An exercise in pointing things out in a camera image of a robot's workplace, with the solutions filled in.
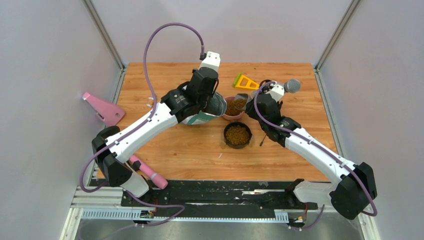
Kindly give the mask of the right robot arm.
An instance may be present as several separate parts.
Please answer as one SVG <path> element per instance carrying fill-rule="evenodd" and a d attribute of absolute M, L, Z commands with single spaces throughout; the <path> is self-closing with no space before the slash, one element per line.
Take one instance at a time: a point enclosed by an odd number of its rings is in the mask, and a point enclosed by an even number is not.
<path fill-rule="evenodd" d="M 304 203 L 332 206 L 346 219 L 359 214 L 375 217 L 377 187 L 373 168 L 356 164 L 320 143 L 290 117 L 282 116 L 280 104 L 270 93 L 255 92 L 247 102 L 246 114 L 259 122 L 261 129 L 274 142 L 298 154 L 316 167 L 328 182 L 302 180 L 285 195 L 286 204 L 298 209 Z"/>

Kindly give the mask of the green dog food bag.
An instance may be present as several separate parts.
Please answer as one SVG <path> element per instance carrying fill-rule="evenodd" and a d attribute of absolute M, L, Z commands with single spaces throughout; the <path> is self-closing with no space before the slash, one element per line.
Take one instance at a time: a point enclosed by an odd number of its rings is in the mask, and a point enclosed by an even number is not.
<path fill-rule="evenodd" d="M 224 97 L 220 93 L 215 92 L 205 109 L 195 115 L 187 117 L 181 123 L 185 125 L 206 124 L 216 118 L 222 117 L 227 110 L 227 105 Z"/>

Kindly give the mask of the silver metal scoop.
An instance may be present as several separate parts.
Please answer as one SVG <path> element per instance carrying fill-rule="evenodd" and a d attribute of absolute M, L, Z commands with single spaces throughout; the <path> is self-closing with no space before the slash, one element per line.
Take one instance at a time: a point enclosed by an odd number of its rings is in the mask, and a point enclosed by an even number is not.
<path fill-rule="evenodd" d="M 247 108 L 247 104 L 252 100 L 251 96 L 247 93 L 238 93 L 235 95 L 232 105 L 234 108 L 239 111 L 243 112 Z"/>

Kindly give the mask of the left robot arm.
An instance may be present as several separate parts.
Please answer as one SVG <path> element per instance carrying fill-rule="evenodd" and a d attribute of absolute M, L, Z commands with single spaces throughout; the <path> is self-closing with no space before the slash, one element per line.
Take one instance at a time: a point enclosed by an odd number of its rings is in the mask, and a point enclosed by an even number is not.
<path fill-rule="evenodd" d="M 140 206 L 149 206 L 153 193 L 146 180 L 125 163 L 159 133 L 187 122 L 211 106 L 219 84 L 216 68 L 194 70 L 190 81 L 164 95 L 153 109 L 124 130 L 117 126 L 98 133 L 92 140 L 94 160 L 111 187 L 130 192 Z"/>

